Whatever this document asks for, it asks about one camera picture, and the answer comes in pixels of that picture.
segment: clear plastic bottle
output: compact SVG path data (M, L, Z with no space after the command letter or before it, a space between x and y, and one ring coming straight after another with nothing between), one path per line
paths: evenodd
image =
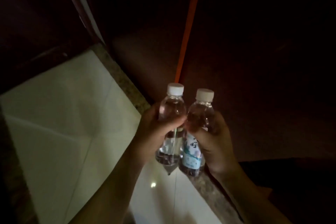
M182 99L184 86L179 83L169 83L167 96L162 100L159 109L159 120L171 119L187 113ZM183 124L166 134L162 146L156 151L155 158L161 163L168 174L173 171L180 159L182 139L185 136Z
M202 127L211 132L214 125L214 110L211 102L214 92L208 89L198 89L196 102L193 103L187 114L187 120L195 128ZM198 176L204 169L205 160L198 142L190 133L183 140L183 152L179 162L179 169L188 176Z

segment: blue bottle label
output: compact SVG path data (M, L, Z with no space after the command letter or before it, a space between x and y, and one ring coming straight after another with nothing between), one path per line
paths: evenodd
M187 132L187 142L183 149L182 164L191 169L199 169L202 161L202 153L198 147L198 141Z

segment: bottle cap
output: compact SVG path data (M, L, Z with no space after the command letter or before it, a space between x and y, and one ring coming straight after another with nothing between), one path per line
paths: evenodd
M167 87L167 94L172 96L183 95L184 86L180 83L169 83Z
M208 89L198 89L196 93L196 100L202 102L212 102L215 93Z

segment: white tile floor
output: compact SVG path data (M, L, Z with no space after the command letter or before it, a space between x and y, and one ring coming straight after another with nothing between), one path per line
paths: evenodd
M40 224L70 221L112 171L140 120L92 51L0 102ZM154 159L140 174L130 210L137 224L220 223L179 170L168 176Z

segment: hand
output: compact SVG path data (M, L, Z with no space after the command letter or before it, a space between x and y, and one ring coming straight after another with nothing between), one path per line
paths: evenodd
M207 132L203 128L192 128L188 123L185 128L197 139L210 173L216 179L235 170L238 162L233 153L229 128L219 112L215 112L213 133Z
M184 115L170 120L159 121L159 107L160 103L156 103L143 113L138 129L130 144L134 154L143 164L160 148L166 133L181 126L187 118Z

